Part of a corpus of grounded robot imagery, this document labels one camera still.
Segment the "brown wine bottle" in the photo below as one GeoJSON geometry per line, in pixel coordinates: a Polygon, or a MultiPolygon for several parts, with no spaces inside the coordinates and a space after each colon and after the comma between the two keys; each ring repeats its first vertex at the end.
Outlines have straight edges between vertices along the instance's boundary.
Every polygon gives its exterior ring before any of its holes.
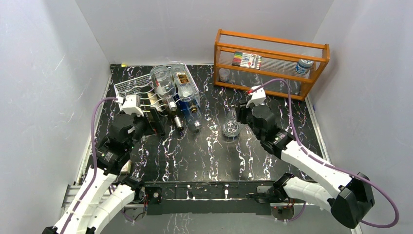
{"type": "Polygon", "coordinates": [[[163,102],[163,105],[164,105],[168,115],[173,120],[177,130],[180,131],[180,132],[183,131],[184,126],[183,126],[181,118],[178,114],[178,106],[177,106],[175,100],[171,96],[169,96],[167,98],[163,97],[162,102],[163,102]]]}

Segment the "dark green bottle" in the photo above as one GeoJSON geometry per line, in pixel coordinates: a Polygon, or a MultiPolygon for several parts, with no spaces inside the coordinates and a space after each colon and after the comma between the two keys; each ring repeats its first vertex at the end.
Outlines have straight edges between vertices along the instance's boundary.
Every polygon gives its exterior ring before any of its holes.
{"type": "Polygon", "coordinates": [[[147,93],[143,93],[141,99],[146,109],[155,108],[161,116],[167,116],[166,110],[163,107],[163,103],[159,100],[155,92],[149,91],[147,93]]]}

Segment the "round clear glass bottle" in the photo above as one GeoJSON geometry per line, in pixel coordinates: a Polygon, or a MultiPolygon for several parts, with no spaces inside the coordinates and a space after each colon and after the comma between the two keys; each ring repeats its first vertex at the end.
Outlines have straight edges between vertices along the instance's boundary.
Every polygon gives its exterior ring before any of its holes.
{"type": "Polygon", "coordinates": [[[163,65],[155,66],[151,69],[150,76],[155,81],[158,96],[166,102],[171,111],[176,111],[176,87],[169,69],[163,65]]]}

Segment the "dark bottle black foil top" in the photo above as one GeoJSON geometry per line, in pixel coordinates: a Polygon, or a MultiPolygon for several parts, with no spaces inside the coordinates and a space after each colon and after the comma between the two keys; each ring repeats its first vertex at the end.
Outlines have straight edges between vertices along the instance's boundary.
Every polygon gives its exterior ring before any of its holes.
{"type": "Polygon", "coordinates": [[[181,63],[173,64],[170,67],[172,79],[177,88],[177,94],[181,102],[185,102],[188,105],[191,113],[198,112],[198,91],[195,87],[193,79],[190,73],[187,71],[186,66],[181,63]]]}

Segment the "clear bottle silver cap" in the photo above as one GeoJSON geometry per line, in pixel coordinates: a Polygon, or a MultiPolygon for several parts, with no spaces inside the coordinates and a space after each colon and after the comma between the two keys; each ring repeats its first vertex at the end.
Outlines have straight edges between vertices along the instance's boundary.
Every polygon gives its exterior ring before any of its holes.
{"type": "Polygon", "coordinates": [[[238,137],[241,131],[245,129],[245,125],[237,121],[237,111],[235,108],[231,109],[222,125],[222,133],[225,137],[235,138],[238,137]]]}

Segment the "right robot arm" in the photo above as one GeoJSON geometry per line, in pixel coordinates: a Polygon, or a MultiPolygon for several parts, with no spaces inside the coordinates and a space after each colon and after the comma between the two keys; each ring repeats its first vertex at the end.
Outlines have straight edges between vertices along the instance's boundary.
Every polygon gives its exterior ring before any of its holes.
{"type": "Polygon", "coordinates": [[[286,202],[290,198],[315,204],[328,211],[340,224],[355,228],[374,206],[372,187],[362,173],[348,175],[332,169],[332,165],[318,156],[310,157],[310,150],[276,124],[276,116],[265,105],[240,101],[236,107],[237,121],[247,124],[263,149],[287,162],[312,178],[302,180],[284,173],[265,192],[257,192],[255,199],[265,202],[286,202]]]}

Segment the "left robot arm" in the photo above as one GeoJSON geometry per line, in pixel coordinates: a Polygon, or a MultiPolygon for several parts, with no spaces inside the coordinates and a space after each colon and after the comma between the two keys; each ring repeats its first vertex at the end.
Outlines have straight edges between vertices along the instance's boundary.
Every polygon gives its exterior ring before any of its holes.
{"type": "Polygon", "coordinates": [[[43,230],[45,234],[99,234],[127,204],[145,198],[143,180],[129,175],[105,200],[105,192],[130,160],[135,144],[143,136],[160,131],[154,109],[142,114],[122,110],[110,125],[109,133],[93,146],[93,163],[87,176],[60,220],[43,230]]]}

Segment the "orange wooden shelf rack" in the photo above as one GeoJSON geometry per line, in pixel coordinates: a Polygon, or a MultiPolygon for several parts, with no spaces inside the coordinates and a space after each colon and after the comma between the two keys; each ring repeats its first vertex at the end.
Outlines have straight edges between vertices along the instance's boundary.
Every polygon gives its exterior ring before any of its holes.
{"type": "Polygon", "coordinates": [[[264,88],[266,94],[286,97],[290,93],[293,99],[304,101],[329,61],[328,43],[319,44],[219,29],[214,43],[214,85],[247,91],[273,78],[280,78],[288,85],[273,82],[264,88]],[[235,51],[262,56],[260,70],[232,66],[235,51]],[[305,77],[295,72],[299,59],[314,61],[305,77]],[[220,68],[230,70],[228,82],[219,81],[220,68]]]}

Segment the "small clear plastic cup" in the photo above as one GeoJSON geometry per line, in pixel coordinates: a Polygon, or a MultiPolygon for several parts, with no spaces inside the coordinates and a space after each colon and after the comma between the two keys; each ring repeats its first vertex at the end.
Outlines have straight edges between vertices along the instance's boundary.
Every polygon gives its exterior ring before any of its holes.
{"type": "Polygon", "coordinates": [[[219,69],[219,81],[228,82],[230,77],[230,70],[225,68],[219,69]]]}

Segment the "colour marker pen set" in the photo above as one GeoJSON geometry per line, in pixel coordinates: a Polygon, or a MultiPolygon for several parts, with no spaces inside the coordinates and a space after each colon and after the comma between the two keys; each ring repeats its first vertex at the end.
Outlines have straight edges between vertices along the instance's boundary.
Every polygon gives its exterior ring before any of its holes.
{"type": "Polygon", "coordinates": [[[261,63],[262,56],[260,55],[235,51],[231,65],[260,70],[261,63]]]}

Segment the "beige remote control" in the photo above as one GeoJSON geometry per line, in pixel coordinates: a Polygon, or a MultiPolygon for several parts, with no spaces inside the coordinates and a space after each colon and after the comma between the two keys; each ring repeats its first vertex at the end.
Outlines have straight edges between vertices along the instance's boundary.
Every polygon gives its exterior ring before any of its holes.
{"type": "Polygon", "coordinates": [[[129,174],[129,173],[131,172],[131,165],[132,165],[132,161],[131,161],[131,160],[128,160],[128,161],[124,164],[124,166],[122,167],[120,173],[121,173],[122,175],[127,175],[127,174],[129,174]]]}

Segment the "blue white lidded jar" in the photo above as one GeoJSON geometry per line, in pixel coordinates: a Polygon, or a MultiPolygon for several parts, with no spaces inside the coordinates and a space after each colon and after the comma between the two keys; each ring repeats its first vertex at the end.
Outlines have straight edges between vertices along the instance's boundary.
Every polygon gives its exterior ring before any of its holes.
{"type": "Polygon", "coordinates": [[[301,77],[305,77],[313,65],[314,61],[312,60],[299,59],[295,66],[295,72],[301,77]]]}

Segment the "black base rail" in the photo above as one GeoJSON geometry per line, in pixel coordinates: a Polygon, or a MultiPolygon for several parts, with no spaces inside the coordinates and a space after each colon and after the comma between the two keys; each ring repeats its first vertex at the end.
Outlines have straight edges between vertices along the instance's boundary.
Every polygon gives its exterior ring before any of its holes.
{"type": "Polygon", "coordinates": [[[150,215],[256,214],[278,219],[297,216],[303,201],[261,199],[271,181],[146,182],[150,215]]]}

